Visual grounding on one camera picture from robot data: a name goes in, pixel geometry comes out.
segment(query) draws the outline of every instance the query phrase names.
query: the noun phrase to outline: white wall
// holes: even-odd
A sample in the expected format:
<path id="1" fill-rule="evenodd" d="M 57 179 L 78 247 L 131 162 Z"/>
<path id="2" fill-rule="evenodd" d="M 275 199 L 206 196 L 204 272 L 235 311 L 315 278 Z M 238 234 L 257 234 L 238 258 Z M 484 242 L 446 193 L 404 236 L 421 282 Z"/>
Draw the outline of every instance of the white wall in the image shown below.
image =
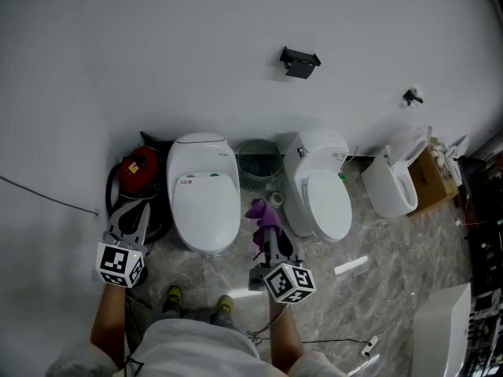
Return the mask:
<path id="1" fill-rule="evenodd" d="M 111 138 L 83 66 L 69 0 L 0 0 L 0 375 L 43 375 L 88 339 L 101 285 Z"/>
<path id="2" fill-rule="evenodd" d="M 503 49 L 491 0 L 72 0 L 113 137 L 211 130 L 230 140 L 330 126 L 362 153 L 403 123 L 472 148 L 501 124 Z M 316 53 L 308 80 L 280 51 Z M 398 108 L 419 84 L 425 104 Z"/>

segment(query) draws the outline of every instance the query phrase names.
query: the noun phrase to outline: smart toilet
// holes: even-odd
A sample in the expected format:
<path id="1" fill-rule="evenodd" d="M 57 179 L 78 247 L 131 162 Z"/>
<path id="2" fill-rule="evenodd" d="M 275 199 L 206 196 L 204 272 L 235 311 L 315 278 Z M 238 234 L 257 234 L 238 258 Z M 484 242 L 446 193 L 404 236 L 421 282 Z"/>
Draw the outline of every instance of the smart toilet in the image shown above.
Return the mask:
<path id="1" fill-rule="evenodd" d="M 351 202 L 339 178 L 348 152 L 343 137 L 330 130 L 303 131 L 287 149 L 283 205 L 295 234 L 330 242 L 348 234 Z"/>
<path id="2" fill-rule="evenodd" d="M 417 208 L 417 194 L 409 166 L 430 141 L 431 127 L 422 126 L 395 143 L 386 145 L 362 173 L 370 203 L 383 218 L 408 214 Z"/>
<path id="3" fill-rule="evenodd" d="M 174 224 L 183 242 L 202 254 L 228 247 L 240 226 L 236 156 L 224 137 L 180 137 L 167 157 L 167 190 Z"/>

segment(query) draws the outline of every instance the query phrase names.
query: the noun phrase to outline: power plug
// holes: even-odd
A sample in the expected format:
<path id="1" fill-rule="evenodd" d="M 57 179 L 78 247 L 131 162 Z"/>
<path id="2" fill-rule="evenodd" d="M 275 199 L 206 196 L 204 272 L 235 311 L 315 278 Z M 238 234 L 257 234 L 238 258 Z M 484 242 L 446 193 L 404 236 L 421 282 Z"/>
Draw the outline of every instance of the power plug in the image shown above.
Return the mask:
<path id="1" fill-rule="evenodd" d="M 360 352 L 362 356 L 370 356 L 370 351 L 374 348 L 374 346 L 379 342 L 379 338 L 375 335 L 370 339 L 369 343 L 365 345 L 365 348 Z"/>

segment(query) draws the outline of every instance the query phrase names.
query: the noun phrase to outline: cardboard box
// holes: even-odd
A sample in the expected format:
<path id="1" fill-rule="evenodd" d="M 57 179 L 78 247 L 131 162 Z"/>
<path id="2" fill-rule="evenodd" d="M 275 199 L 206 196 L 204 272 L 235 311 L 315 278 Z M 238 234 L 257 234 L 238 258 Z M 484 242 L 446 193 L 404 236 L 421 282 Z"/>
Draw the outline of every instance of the cardboard box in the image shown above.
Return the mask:
<path id="1" fill-rule="evenodd" d="M 436 139 L 432 138 L 430 143 L 435 145 Z M 447 165 L 441 170 L 437 167 L 429 146 L 410 165 L 409 172 L 419 201 L 417 209 L 409 216 L 422 214 L 458 194 L 456 182 Z"/>

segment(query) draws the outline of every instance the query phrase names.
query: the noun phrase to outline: marble floor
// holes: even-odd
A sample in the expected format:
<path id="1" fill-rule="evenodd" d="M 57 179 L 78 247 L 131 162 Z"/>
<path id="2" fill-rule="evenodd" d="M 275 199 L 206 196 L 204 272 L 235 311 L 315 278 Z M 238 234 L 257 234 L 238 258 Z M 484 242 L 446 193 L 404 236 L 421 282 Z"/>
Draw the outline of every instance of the marble floor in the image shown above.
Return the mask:
<path id="1" fill-rule="evenodd" d="M 403 377 L 410 375 L 412 367 L 414 312 L 433 291 L 469 282 L 468 245 L 462 227 L 455 224 L 460 214 L 451 202 L 410 218 L 377 216 L 359 177 L 368 165 L 354 161 L 344 170 L 353 211 L 353 223 L 345 239 L 325 243 L 314 236 L 299 238 L 284 221 L 306 268 L 313 271 L 318 289 L 292 308 L 304 341 L 368 340 L 374 335 L 380 338 L 372 353 L 379 354 L 378 360 L 358 375 Z M 214 257 L 188 250 L 173 228 L 155 243 L 145 261 L 149 278 L 133 293 L 152 304 L 152 313 L 160 311 L 171 284 L 182 287 L 186 308 L 214 306 L 221 295 L 230 294 L 235 298 L 236 326 L 242 331 L 257 331 L 266 325 L 266 294 L 246 295 L 248 270 L 254 265 L 257 250 L 252 242 L 253 224 L 244 218 L 244 212 L 252 199 L 262 194 L 242 190 L 239 235 L 228 249 Z M 364 265 L 336 276 L 335 267 L 364 255 L 369 257 Z M 152 313 L 143 312 L 138 305 L 133 308 L 139 328 L 146 328 Z M 207 317 L 208 310 L 201 314 Z M 359 353 L 362 344 L 354 342 L 310 343 L 305 347 L 325 353 L 345 372 L 366 362 Z M 268 341 L 258 349 L 268 361 Z"/>

